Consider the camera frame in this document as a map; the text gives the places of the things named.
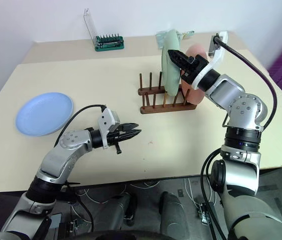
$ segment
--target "wooden peg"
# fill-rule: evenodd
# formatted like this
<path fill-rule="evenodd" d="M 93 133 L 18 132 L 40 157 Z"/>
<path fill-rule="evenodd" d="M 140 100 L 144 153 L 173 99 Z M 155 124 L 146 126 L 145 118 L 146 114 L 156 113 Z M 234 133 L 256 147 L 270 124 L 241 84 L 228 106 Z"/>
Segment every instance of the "wooden peg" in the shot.
<path fill-rule="evenodd" d="M 183 106 L 186 104 L 186 100 L 187 100 L 187 97 L 189 96 L 189 93 L 190 93 L 190 89 L 187 89 L 186 94 L 185 94 L 185 98 L 184 98 L 184 101 L 183 101 Z"/>
<path fill-rule="evenodd" d="M 152 90 L 152 73 L 150 72 L 150 90 Z"/>
<path fill-rule="evenodd" d="M 145 97 L 146 97 L 146 105 L 149 106 L 150 100 L 149 100 L 149 94 L 147 92 L 145 93 Z"/>
<path fill-rule="evenodd" d="M 142 95 L 142 101 L 143 101 L 143 106 L 142 106 L 142 108 L 145 109 L 145 96 L 144 96 L 144 95 Z"/>
<path fill-rule="evenodd" d="M 153 108 L 155 108 L 156 93 L 153 95 Z"/>
<path fill-rule="evenodd" d="M 167 92 L 165 92 L 164 94 L 164 100 L 163 100 L 163 107 L 165 108 L 165 104 L 166 104 L 166 99 L 167 99 Z"/>
<path fill-rule="evenodd" d="M 143 90 L 143 86 L 142 86 L 142 74 L 140 73 L 140 89 Z"/>
<path fill-rule="evenodd" d="M 175 107 L 175 103 L 176 103 L 176 99 L 177 99 L 177 96 L 178 96 L 179 92 L 177 92 L 175 98 L 174 98 L 174 101 L 173 101 L 173 107 Z"/>
<path fill-rule="evenodd" d="M 162 81 L 162 72 L 160 72 L 160 78 L 159 78 L 159 89 L 161 89 L 161 81 Z"/>

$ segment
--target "blue plate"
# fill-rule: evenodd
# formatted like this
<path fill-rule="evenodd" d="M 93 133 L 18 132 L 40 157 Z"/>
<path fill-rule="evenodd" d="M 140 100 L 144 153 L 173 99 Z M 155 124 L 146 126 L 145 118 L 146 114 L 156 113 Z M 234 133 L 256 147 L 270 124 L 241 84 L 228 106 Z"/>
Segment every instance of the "blue plate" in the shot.
<path fill-rule="evenodd" d="M 73 102 L 59 92 L 32 98 L 17 113 L 15 125 L 28 136 L 43 136 L 59 130 L 70 119 Z"/>

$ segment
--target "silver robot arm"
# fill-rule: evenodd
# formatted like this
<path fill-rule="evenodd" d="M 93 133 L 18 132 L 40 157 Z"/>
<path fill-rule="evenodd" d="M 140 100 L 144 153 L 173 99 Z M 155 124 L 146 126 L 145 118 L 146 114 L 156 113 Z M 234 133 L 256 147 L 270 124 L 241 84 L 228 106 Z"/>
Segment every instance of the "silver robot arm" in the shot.
<path fill-rule="evenodd" d="M 116 112 L 105 108 L 98 119 L 99 129 L 71 131 L 44 157 L 30 188 L 19 199 L 0 232 L 0 239 L 43 239 L 51 220 L 47 216 L 74 168 L 76 161 L 93 148 L 115 145 L 141 132 L 135 123 L 120 124 Z"/>
<path fill-rule="evenodd" d="M 210 182 L 222 200 L 228 239 L 282 239 L 282 221 L 264 201 L 255 197 L 266 105 L 258 96 L 245 93 L 229 76 L 216 72 L 200 55 L 187 57 L 177 50 L 168 53 L 171 61 L 184 70 L 181 78 L 192 88 L 204 91 L 209 100 L 227 112 L 223 122 L 227 132 L 220 151 L 223 159 L 213 163 Z"/>

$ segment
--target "white table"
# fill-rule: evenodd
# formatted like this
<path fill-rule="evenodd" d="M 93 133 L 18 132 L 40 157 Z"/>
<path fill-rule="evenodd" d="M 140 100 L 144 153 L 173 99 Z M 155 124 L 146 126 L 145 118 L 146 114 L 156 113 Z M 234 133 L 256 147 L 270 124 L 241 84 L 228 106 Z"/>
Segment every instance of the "white table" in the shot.
<path fill-rule="evenodd" d="M 248 50 L 239 52 L 268 75 Z M 226 113 L 204 99 L 196 110 L 142 115 L 142 98 L 137 94 L 139 73 L 143 73 L 144 87 L 149 72 L 153 72 L 153 85 L 157 84 L 160 59 L 154 55 L 18 65 L 0 92 L 0 192 L 28 189 L 42 159 L 53 147 L 59 131 L 28 137 L 19 133 L 14 124 L 25 102 L 47 92 L 70 96 L 74 111 L 90 104 L 107 104 L 117 111 L 122 123 L 138 123 L 142 129 L 138 136 L 120 144 L 122 154 L 117 155 L 115 147 L 111 147 L 94 149 L 83 156 L 70 182 L 97 185 L 198 175 L 205 158 L 224 142 L 226 129 L 222 122 Z M 269 89 L 241 61 L 226 53 L 217 71 L 231 76 L 248 93 L 258 95 L 271 111 Z M 282 167 L 282 91 L 276 85 L 275 89 L 278 110 L 262 135 L 262 169 Z M 99 109 L 82 112 L 68 130 L 96 128 L 99 115 Z"/>

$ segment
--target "white wall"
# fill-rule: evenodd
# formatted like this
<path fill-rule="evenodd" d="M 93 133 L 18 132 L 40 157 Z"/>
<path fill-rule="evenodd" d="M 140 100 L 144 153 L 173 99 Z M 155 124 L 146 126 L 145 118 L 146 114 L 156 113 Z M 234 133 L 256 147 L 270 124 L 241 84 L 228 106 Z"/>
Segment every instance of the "white wall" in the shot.
<path fill-rule="evenodd" d="M 33 42 L 89 38 L 86 7 L 100 34 L 230 30 L 265 66 L 282 50 L 282 0 L 0 0 L 0 89 Z"/>

